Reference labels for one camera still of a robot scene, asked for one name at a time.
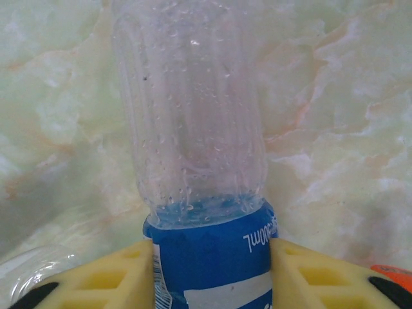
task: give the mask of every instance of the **marble background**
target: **marble background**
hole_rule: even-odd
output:
[[[254,0],[282,237],[412,269],[412,2]],[[142,239],[108,0],[2,0],[0,261]]]

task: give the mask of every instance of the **black rubber strip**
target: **black rubber strip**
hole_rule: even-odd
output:
[[[400,309],[412,309],[412,294],[397,283],[381,277],[370,277],[368,280]]]
[[[9,309],[34,309],[43,299],[48,297],[58,285],[57,282],[51,282],[34,288],[9,307]]]

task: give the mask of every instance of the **orange object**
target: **orange object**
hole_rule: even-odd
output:
[[[398,283],[400,286],[412,293],[412,272],[386,265],[373,265],[371,269],[389,277],[392,281]]]

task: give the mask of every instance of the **inverted bottle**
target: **inverted bottle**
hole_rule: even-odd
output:
[[[272,303],[265,148],[246,2],[118,0],[114,47],[156,309]]]

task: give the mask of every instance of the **blue label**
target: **blue label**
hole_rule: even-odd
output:
[[[153,240],[156,309],[269,309],[269,239],[276,217],[258,211],[218,224],[162,230],[145,222]]]

